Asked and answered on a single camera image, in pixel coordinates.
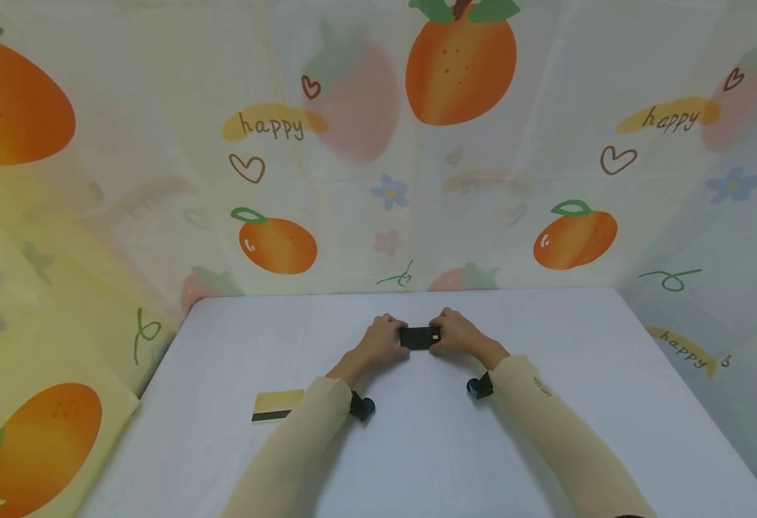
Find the pink strawberry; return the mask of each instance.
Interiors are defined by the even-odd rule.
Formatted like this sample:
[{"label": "pink strawberry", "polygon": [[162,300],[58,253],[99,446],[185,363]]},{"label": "pink strawberry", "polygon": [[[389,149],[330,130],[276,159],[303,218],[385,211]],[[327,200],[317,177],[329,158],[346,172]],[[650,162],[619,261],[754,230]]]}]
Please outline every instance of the pink strawberry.
[{"label": "pink strawberry", "polygon": [[721,107],[721,119],[704,126],[702,139],[708,151],[721,153],[755,125],[757,115],[757,45],[738,60],[744,79],[724,91],[727,79],[719,83],[712,100]]},{"label": "pink strawberry", "polygon": [[200,299],[208,296],[237,296],[243,292],[232,282],[228,272],[215,273],[208,268],[195,266],[186,280],[183,281],[183,291],[180,295],[180,306],[188,312]]},{"label": "pink strawberry", "polygon": [[494,280],[499,268],[492,268],[490,271],[483,271],[475,263],[466,263],[465,268],[454,268],[452,271],[446,271],[429,287],[429,292],[453,292],[465,289],[498,289],[499,286]]},{"label": "pink strawberry", "polygon": [[323,48],[304,74],[322,91],[313,100],[304,97],[304,108],[328,123],[319,136],[332,152],[350,163],[372,163],[387,149],[399,120],[393,66],[381,48],[364,40],[362,27],[341,39],[326,21],[320,29]]}]

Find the hand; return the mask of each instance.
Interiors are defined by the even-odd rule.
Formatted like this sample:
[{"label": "hand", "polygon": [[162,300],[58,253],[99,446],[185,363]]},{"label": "hand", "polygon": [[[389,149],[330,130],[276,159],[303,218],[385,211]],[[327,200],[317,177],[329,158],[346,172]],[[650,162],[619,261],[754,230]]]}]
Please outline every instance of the hand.
[{"label": "hand", "polygon": [[388,313],[375,317],[373,324],[364,332],[364,338],[353,351],[363,355],[368,368],[384,366],[393,360],[407,358],[410,356],[410,349],[400,347],[396,343],[396,337],[402,327],[407,327],[407,322],[396,320]]},{"label": "hand", "polygon": [[326,377],[339,378],[352,389],[368,369],[408,358],[410,349],[396,344],[396,333],[402,327],[407,327],[407,323],[396,320],[388,313],[375,317],[361,342],[347,351]]},{"label": "hand", "polygon": [[454,311],[450,307],[442,310],[442,313],[434,318],[430,325],[442,329],[442,339],[430,347],[432,355],[470,354],[480,360],[488,371],[494,370],[499,361],[510,356],[508,351],[502,347],[502,344],[488,338],[462,313]]}]

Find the wrist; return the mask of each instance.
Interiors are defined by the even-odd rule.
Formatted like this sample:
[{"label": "wrist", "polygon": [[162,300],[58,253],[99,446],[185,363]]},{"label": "wrist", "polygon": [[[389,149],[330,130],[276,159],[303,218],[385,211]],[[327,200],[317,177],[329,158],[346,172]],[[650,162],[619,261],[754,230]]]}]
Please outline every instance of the wrist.
[{"label": "wrist", "polygon": [[350,387],[350,390],[353,391],[368,366],[369,359],[367,358],[367,355],[358,348],[351,349],[341,356],[341,360],[332,368],[326,377],[333,378],[333,380],[344,381],[347,383],[347,386]]},{"label": "wrist", "polygon": [[502,344],[497,340],[486,338],[478,342],[473,349],[473,357],[486,368],[487,371],[493,371],[500,361],[511,355]]}]

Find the black card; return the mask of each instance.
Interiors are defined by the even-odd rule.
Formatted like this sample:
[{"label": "black card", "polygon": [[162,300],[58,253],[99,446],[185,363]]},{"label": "black card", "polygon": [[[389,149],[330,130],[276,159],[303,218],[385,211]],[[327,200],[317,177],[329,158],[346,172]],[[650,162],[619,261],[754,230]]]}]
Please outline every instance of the black card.
[{"label": "black card", "polygon": [[430,349],[431,345],[442,339],[442,330],[438,327],[403,327],[399,329],[399,341],[402,347],[410,350]]}]

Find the orange illustration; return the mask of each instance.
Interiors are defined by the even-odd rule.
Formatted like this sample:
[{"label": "orange illustration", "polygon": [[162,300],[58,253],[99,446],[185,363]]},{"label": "orange illustration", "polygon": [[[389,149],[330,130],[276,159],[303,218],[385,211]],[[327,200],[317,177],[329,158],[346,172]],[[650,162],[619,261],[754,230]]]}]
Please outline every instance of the orange illustration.
[{"label": "orange illustration", "polygon": [[0,165],[50,157],[68,145],[75,130],[73,107],[62,89],[0,43]]},{"label": "orange illustration", "polygon": [[246,207],[232,211],[245,222],[237,236],[241,250],[265,271],[291,275],[308,271],[318,256],[312,234],[289,219],[266,218]]},{"label": "orange illustration", "polygon": [[[567,206],[579,208],[577,212]],[[592,211],[582,200],[568,200],[551,209],[560,214],[537,236],[535,258],[553,271],[567,271],[600,257],[617,236],[617,222],[608,212]]]},{"label": "orange illustration", "polygon": [[96,442],[102,405],[80,383],[28,399],[0,429],[0,517],[23,518],[73,480]]},{"label": "orange illustration", "polygon": [[418,120],[461,124],[497,105],[517,67],[517,42],[506,21],[511,0],[411,0],[430,18],[407,59],[407,101]]}]

